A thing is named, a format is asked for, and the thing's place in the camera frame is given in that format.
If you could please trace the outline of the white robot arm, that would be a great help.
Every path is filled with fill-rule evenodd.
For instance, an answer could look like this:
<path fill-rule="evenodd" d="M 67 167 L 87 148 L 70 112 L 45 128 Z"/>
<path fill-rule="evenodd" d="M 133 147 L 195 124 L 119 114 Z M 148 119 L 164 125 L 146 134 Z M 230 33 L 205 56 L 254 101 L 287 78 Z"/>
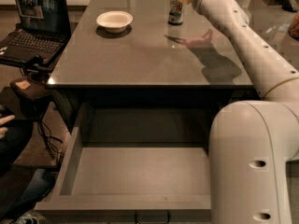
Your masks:
<path fill-rule="evenodd" d="M 209 135 L 212 224 L 292 224 L 286 164 L 299 155 L 299 73 L 248 25 L 235 0 L 192 5 L 231 42 L 258 93 L 214 118 Z"/>

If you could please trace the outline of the person's hand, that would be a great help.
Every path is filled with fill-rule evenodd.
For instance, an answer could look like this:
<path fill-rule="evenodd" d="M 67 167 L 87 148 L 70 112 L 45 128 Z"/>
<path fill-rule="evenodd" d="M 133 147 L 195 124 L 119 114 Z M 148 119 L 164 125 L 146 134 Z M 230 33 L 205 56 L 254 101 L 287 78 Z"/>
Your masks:
<path fill-rule="evenodd" d="M 8 131 L 8 127 L 6 127 L 6 124 L 14 119 L 15 119 L 14 115 L 9 115 L 9 116 L 0 118 L 0 139 L 4 138 Z"/>

